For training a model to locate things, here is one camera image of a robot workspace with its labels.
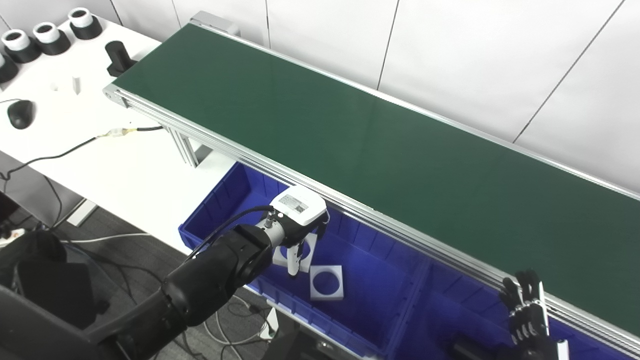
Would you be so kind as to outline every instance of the robotic arm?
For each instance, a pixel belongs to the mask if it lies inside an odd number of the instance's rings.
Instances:
[[[314,230],[320,237],[329,220],[324,200],[302,186],[293,186],[275,197],[270,206],[253,210],[267,213],[256,225],[236,225],[218,238],[212,233],[153,295],[88,334],[71,329],[16,294],[0,289],[0,305],[14,309],[13,313],[0,314],[5,324],[11,323],[4,331],[13,334],[14,341],[6,339],[0,345],[22,360],[150,359],[187,327],[200,325],[213,315],[238,288],[254,280],[271,264],[276,246],[298,247]]]

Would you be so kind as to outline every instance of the white cable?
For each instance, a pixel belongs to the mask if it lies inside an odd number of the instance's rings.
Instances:
[[[231,340],[229,340],[229,338],[227,337],[227,335],[225,335],[225,333],[222,331],[222,326],[220,326],[220,317],[218,316],[218,312],[216,311],[216,323],[218,323],[218,330],[220,330],[220,335],[222,335],[222,337],[228,342],[231,343]],[[236,354],[236,356],[238,357],[238,359],[240,360],[244,360],[242,356],[240,356],[240,353],[238,352],[238,350],[236,350],[236,347],[231,345],[231,350],[234,351],[234,353]]]
[[[242,299],[241,297],[237,296],[237,295],[233,295],[234,298],[240,300],[240,302],[242,302],[244,304],[244,306],[249,309],[249,303],[247,301],[244,301],[244,299]],[[227,337],[227,335],[225,335],[225,333],[222,331],[222,326],[220,325],[220,316],[218,315],[218,312],[216,312],[216,323],[218,324],[218,330],[220,331],[220,334],[224,337],[225,340],[220,340],[218,339],[213,332],[211,331],[211,329],[209,328],[209,325],[207,324],[207,322],[204,323],[204,329],[207,331],[207,334],[209,334],[209,336],[216,341],[219,344],[222,345],[229,345],[231,346],[231,349],[233,350],[233,352],[236,354],[236,356],[238,357],[238,359],[240,360],[244,360],[243,357],[240,355],[240,353],[236,350],[236,348],[233,345],[243,345],[246,342],[250,341],[251,339],[255,338],[256,336],[260,336],[260,333],[262,332],[264,325],[260,328],[260,330],[258,332],[256,332],[255,334],[249,336],[246,339],[243,340],[239,340],[239,341],[234,341],[231,342],[231,340]]]
[[[116,239],[116,238],[128,238],[130,236],[151,236],[151,234],[148,234],[148,233],[119,234],[119,235],[105,236],[103,238],[97,238],[97,239],[69,240],[69,242],[72,242],[72,243],[75,243],[75,244],[78,244],[78,243],[95,243],[95,242],[102,241],[102,240],[110,240],[110,239]]]

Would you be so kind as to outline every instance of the white ring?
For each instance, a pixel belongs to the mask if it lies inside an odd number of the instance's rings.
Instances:
[[[33,27],[33,34],[43,44],[51,44],[60,38],[60,31],[52,22],[41,22]]]
[[[2,35],[2,42],[9,50],[20,51],[29,46],[30,40],[27,33],[20,29],[11,29]]]
[[[93,22],[93,15],[86,8],[73,8],[67,17],[77,28],[86,28]]]

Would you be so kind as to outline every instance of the cable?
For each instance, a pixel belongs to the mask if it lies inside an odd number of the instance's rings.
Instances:
[[[87,141],[85,141],[85,142],[83,142],[83,143],[80,143],[80,144],[78,144],[78,145],[76,145],[76,146],[72,147],[71,149],[69,149],[69,150],[67,150],[67,151],[63,152],[63,153],[62,153],[62,154],[60,154],[60,155],[55,155],[55,156],[44,156],[44,157],[42,157],[42,158],[35,158],[35,159],[33,159],[33,160],[29,160],[29,161],[25,162],[24,164],[20,165],[19,167],[17,167],[17,168],[13,168],[13,169],[11,169],[11,170],[7,171],[7,172],[6,172],[6,174],[2,174],[2,173],[0,172],[0,179],[1,179],[1,180],[4,180],[5,187],[6,187],[6,182],[7,182],[7,181],[9,181],[9,180],[11,179],[11,174],[12,174],[12,173],[14,173],[14,172],[16,172],[16,171],[18,171],[18,170],[20,170],[20,169],[22,169],[22,168],[24,168],[24,167],[27,167],[27,166],[29,166],[29,165],[33,164],[33,163],[34,163],[34,162],[36,162],[36,161],[40,161],[40,160],[51,160],[51,159],[58,159],[58,158],[61,158],[61,157],[65,156],[65,155],[68,155],[68,154],[70,154],[70,153],[72,153],[72,152],[74,152],[74,151],[76,151],[76,150],[80,149],[81,147],[83,147],[83,146],[85,146],[86,144],[88,144],[88,143],[90,143],[90,142],[94,141],[94,140],[95,140],[95,139],[97,139],[97,138],[98,138],[98,136],[94,136],[93,138],[90,138],[89,140],[87,140]]]
[[[194,359],[198,360],[198,358],[197,358],[197,357],[195,357],[191,352],[189,352],[189,350],[188,350],[187,348],[185,348],[185,347],[184,347],[184,345],[182,345],[181,343],[179,343],[176,339],[173,339],[173,340],[172,340],[172,342],[173,342],[174,344],[178,345],[178,347],[179,347],[179,348],[181,348],[181,349],[182,349],[182,351],[186,352],[186,353],[187,353],[187,354],[189,354],[191,357],[193,357]],[[204,356],[204,355],[202,355],[202,354],[200,354],[200,356],[202,356],[202,358],[203,358],[203,359],[205,359],[205,360],[209,360],[209,359],[207,359],[207,357],[206,357],[206,356]]]
[[[242,344],[237,344],[237,345],[243,346],[243,345],[251,345],[251,344],[256,344],[256,343],[267,343],[268,344],[269,341],[265,340],[265,339],[251,340],[251,341],[247,341],[247,342],[244,342]],[[234,346],[235,345],[225,345],[225,346],[223,346],[222,349],[220,350],[220,360],[223,360],[223,354],[225,353],[225,350],[227,349],[227,347],[234,348]]]
[[[102,240],[110,240],[110,239],[117,239],[117,238],[128,238],[128,237],[133,237],[133,236],[152,236],[151,234],[148,233],[135,233],[135,234],[119,234],[119,235],[111,235],[111,236],[105,236],[103,238],[97,238],[97,239],[88,239],[88,240],[67,240],[70,243],[75,243],[75,244],[82,244],[82,243],[96,243],[98,241],[102,241]]]
[[[58,221],[60,221],[60,216],[62,216],[62,200],[60,200],[60,195],[58,195],[58,192],[53,187],[53,184],[51,183],[51,180],[49,180],[49,178],[44,176],[44,175],[42,177],[44,177],[44,179],[47,181],[47,183],[49,183],[49,187],[51,187],[51,191],[53,191],[53,195],[55,195],[56,199],[58,200],[58,215],[56,215],[56,221],[54,221],[53,225],[51,226],[53,228],[53,227],[56,226]]]
[[[140,270],[143,272],[146,272],[147,274],[149,274],[151,277],[153,277],[158,283],[162,284],[162,279],[160,279],[160,276],[156,275],[156,273],[154,273],[153,271],[149,270],[148,268],[142,268],[140,266],[134,266],[134,265],[125,265],[125,264],[119,264],[116,263],[108,258],[105,258],[104,256],[101,256],[99,254],[96,254],[95,252],[92,252],[90,250],[86,250],[83,249],[85,252],[87,252],[87,254],[90,254],[93,258],[95,257],[96,261],[100,261],[101,263],[105,263],[105,264],[109,264],[109,265],[113,265],[113,266],[119,266],[122,268],[132,268],[132,269],[136,269],[136,270]]]
[[[184,346],[187,348],[187,352],[189,353],[189,355],[191,355],[193,357],[202,356],[204,359],[207,359],[204,355],[202,355],[201,352],[193,352],[193,350],[189,346],[189,342],[187,341],[187,332],[186,331],[182,332],[182,341],[184,342]]]
[[[154,131],[164,129],[162,126],[154,126],[154,127],[138,127],[136,131]]]
[[[200,252],[200,250],[202,250],[202,248],[204,248],[206,245],[208,245],[210,242],[212,242],[213,240],[215,240],[214,236],[216,236],[220,231],[224,230],[224,228],[226,228],[227,226],[229,226],[229,224],[237,221],[238,219],[240,219],[241,217],[249,214],[249,213],[253,213],[256,211],[273,211],[273,206],[270,205],[265,205],[265,206],[255,206],[253,208],[247,209],[242,211],[241,213],[236,214],[235,216],[233,216],[232,218],[228,219],[227,221],[225,221],[224,223],[222,223],[222,225],[218,226],[217,229],[215,229],[214,231],[211,232],[211,234],[209,234],[206,238],[204,238],[204,240],[202,240],[202,243],[200,243],[200,245],[198,245],[195,249],[193,249],[193,251],[189,254],[189,256],[187,256],[187,258],[184,260],[184,262],[182,262],[183,264],[186,263],[187,261],[189,261],[191,258],[193,258],[196,254],[198,254]]]
[[[21,100],[21,99],[10,99],[10,100],[4,100],[4,101],[0,101],[0,103],[2,103],[2,102],[6,102],[6,101],[13,101],[13,100]],[[124,128],[122,128],[122,127],[117,127],[117,128],[115,128],[115,129],[111,129],[111,130],[109,130],[106,134],[98,135],[98,136],[94,136],[93,138],[91,138],[91,139],[89,139],[89,140],[87,140],[87,141],[85,141],[85,142],[83,142],[83,143],[80,143],[80,144],[78,144],[78,145],[74,146],[73,148],[71,148],[71,149],[69,149],[69,150],[67,150],[67,151],[63,152],[63,153],[62,153],[62,154],[60,154],[60,155],[55,155],[55,156],[45,156],[45,157],[42,157],[42,158],[36,158],[36,159],[33,159],[33,160],[29,160],[29,161],[27,161],[26,163],[24,163],[24,164],[22,164],[22,165],[18,166],[17,168],[13,168],[13,169],[11,169],[11,170],[7,171],[7,172],[6,172],[6,174],[3,174],[3,173],[1,173],[1,172],[0,172],[0,180],[4,180],[3,192],[4,192],[4,193],[6,193],[6,184],[7,184],[7,182],[11,179],[11,174],[12,174],[12,173],[14,173],[14,172],[16,172],[16,171],[18,171],[18,170],[20,170],[20,169],[22,169],[22,168],[26,167],[26,166],[29,166],[30,164],[33,164],[33,163],[34,163],[34,162],[36,162],[36,161],[40,161],[40,160],[51,160],[51,159],[58,159],[58,158],[61,158],[61,157],[63,157],[63,156],[66,156],[66,155],[70,154],[71,152],[74,152],[74,151],[76,151],[76,150],[80,149],[81,147],[83,147],[83,146],[85,146],[86,144],[88,144],[88,143],[90,143],[90,142],[94,141],[95,139],[102,138],[102,137],[105,137],[105,136],[116,137],[116,136],[123,136],[123,135],[126,135],[126,134],[128,134],[128,133],[130,133],[130,132],[132,132],[132,131],[153,131],[153,130],[160,130],[160,129],[162,129],[162,128],[163,128],[162,126],[156,126],[156,127],[137,127],[137,128],[134,128],[134,129],[124,129]]]
[[[96,260],[95,258],[91,257],[91,255],[87,254],[87,252],[82,249],[81,247],[74,245],[74,244],[69,244],[69,246],[67,246],[66,248],[70,249],[71,251],[76,251],[76,252],[80,252],[82,254],[84,254],[86,257],[88,257],[89,259],[91,259],[95,266],[97,266],[102,273],[104,274],[104,276],[106,276],[109,280],[111,280],[111,282],[117,286],[118,288],[120,288],[120,290],[122,290],[125,294],[127,294],[127,296],[131,299],[131,301],[135,304],[138,305],[138,303],[136,302],[136,299],[133,298],[133,295],[131,294],[131,287],[129,286],[129,281],[127,279],[126,274],[124,273],[124,271],[122,270],[122,268],[118,268],[118,270],[120,271],[120,275],[122,275],[122,277],[124,278],[124,282],[125,285],[127,286],[127,288],[123,288],[121,285],[117,284],[110,276],[109,274],[107,274],[107,272],[104,270],[104,268],[102,266],[100,266],[98,264],[98,260]]]

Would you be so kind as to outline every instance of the computer mouse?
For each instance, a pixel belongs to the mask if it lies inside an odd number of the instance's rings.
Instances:
[[[33,101],[20,100],[9,106],[6,114],[16,129],[26,129],[33,122]]]

